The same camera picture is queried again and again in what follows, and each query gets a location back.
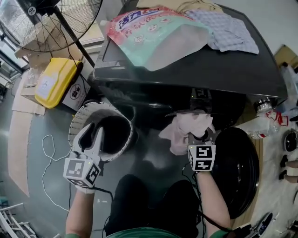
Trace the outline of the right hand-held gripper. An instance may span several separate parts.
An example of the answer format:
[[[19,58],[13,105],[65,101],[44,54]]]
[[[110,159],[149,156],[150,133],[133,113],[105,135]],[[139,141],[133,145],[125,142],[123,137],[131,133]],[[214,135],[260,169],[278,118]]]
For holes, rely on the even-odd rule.
[[[213,169],[216,145],[214,132],[207,129],[202,137],[189,134],[188,159],[194,172],[211,171]]]

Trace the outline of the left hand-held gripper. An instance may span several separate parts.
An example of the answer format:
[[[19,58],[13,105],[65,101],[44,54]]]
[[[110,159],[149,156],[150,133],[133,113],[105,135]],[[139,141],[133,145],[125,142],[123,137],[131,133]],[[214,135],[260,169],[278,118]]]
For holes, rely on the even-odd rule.
[[[75,136],[73,140],[73,151],[70,152],[69,157],[65,158],[63,177],[71,184],[83,187],[93,188],[96,178],[101,172],[99,167],[100,157],[88,156],[84,153],[86,149],[91,155],[99,155],[102,150],[104,129],[100,127],[92,142],[92,135],[95,129],[95,124],[91,123],[85,126]]]

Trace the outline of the person's left hand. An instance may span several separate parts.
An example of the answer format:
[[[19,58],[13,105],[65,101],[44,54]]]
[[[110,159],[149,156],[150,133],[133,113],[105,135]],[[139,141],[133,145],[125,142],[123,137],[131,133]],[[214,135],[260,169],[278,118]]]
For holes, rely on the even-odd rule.
[[[88,187],[88,185],[85,184],[83,181],[78,180],[78,181],[74,182],[73,184],[75,185],[77,190],[81,191],[82,193],[85,193],[85,194],[94,194],[95,193],[95,189]]]

